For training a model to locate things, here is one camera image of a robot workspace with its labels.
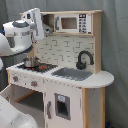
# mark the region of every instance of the pot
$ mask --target pot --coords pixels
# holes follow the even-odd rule
[[[39,58],[37,57],[27,57],[23,59],[25,67],[36,67],[38,66],[38,60]]]

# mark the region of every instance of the countertop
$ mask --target countertop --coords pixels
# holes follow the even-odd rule
[[[56,77],[56,76],[51,75],[51,73],[53,73],[54,71],[57,71],[58,69],[63,68],[62,66],[58,66],[45,73],[37,73],[37,72],[32,72],[32,71],[16,68],[17,66],[21,64],[23,63],[11,66],[7,68],[7,70],[36,75],[36,76],[42,77],[43,79],[62,82],[65,84],[69,84],[71,86],[81,87],[81,88],[101,88],[101,87],[109,86],[114,82],[114,76],[107,71],[100,71],[97,74],[92,74],[90,77],[88,77],[87,79],[83,81],[75,81],[75,80],[70,80],[70,79]]]

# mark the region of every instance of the cabinet door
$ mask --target cabinet door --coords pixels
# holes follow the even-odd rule
[[[82,128],[81,90],[45,81],[46,128]]]
[[[10,104],[14,105],[13,85],[8,85],[3,91],[0,92],[0,95],[10,102]]]

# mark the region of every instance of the stovetop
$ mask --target stovetop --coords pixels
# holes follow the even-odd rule
[[[24,64],[22,64],[20,66],[17,66],[16,68],[20,68],[20,69],[23,69],[23,70],[30,70],[30,71],[33,71],[33,72],[44,73],[44,72],[49,71],[50,69],[53,69],[55,67],[57,67],[57,65],[46,64],[46,63],[38,63],[38,66],[36,66],[36,67],[28,68],[28,67],[25,67]]]

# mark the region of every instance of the sink basin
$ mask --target sink basin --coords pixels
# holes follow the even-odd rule
[[[73,68],[61,68],[53,72],[52,75],[57,76],[57,77],[63,77],[66,79],[75,80],[75,81],[83,81],[89,76],[91,76],[92,72],[73,69]]]

